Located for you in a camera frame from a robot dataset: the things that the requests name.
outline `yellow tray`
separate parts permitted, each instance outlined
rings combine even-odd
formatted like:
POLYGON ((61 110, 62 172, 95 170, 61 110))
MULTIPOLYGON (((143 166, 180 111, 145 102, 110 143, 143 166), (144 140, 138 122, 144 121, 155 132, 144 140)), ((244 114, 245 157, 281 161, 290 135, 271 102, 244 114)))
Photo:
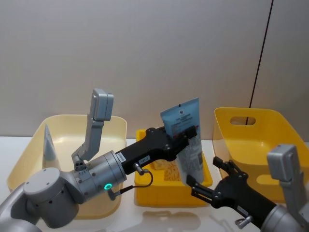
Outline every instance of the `yellow tray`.
MULTIPOLYGON (((85 140, 87 116, 57 115, 49 117, 43 121, 34 133, 30 143, 9 175, 7 185, 11 191, 42 169, 44 127, 46 123, 55 145, 61 170, 68 172, 74 168, 71 154, 85 140)), ((121 150, 125 146, 126 121, 120 117, 112 116, 111 121, 107 121, 104 124, 100 150, 94 156, 94 159, 110 150, 121 150)), ((117 197, 115 201, 111 201, 105 192, 80 205, 77 219, 106 217, 117 209, 120 201, 120 197, 117 197)))
MULTIPOLYGON (((145 130, 136 132, 136 140, 143 139, 145 130)), ((203 155, 204 182, 202 185, 211 186, 212 178, 203 155)), ((164 170, 155 170, 152 165, 144 167, 154 175, 154 181, 147 188, 135 188, 135 203, 141 206, 152 207, 197 207, 206 206, 206 203, 191 196, 191 188, 185 186, 181 181, 165 181, 164 170)), ((150 182, 148 174, 140 176, 135 172, 135 185, 147 185, 150 182)))
POLYGON ((233 160, 248 173, 248 184, 273 201, 284 201, 282 189, 278 181, 271 178, 267 164, 268 152, 278 144, 296 145, 305 181, 309 180, 309 150, 277 111, 217 108, 212 143, 216 156, 224 161, 233 160))

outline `white table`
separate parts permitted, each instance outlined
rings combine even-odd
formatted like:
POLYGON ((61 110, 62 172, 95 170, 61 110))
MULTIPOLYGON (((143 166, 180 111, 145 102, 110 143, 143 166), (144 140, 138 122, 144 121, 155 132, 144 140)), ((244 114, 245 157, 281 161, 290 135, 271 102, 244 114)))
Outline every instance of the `white table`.
MULTIPOLYGON (((0 203, 9 195, 6 179, 21 156, 31 138, 0 137, 1 179, 0 203)), ((135 139, 127 139, 127 145, 135 139)), ((218 169, 212 165, 214 152, 211 141, 202 141, 205 158, 213 178, 213 185, 220 181, 218 169)), ((134 183, 134 174, 127 177, 124 187, 134 183)), ((149 208, 134 204, 134 191, 123 194, 121 204, 111 216, 97 220, 74 220, 69 225, 52 230, 42 220, 38 227, 44 232, 257 232, 250 224, 243 230, 235 226, 234 221, 241 216, 234 210, 211 206, 199 208, 149 208)))

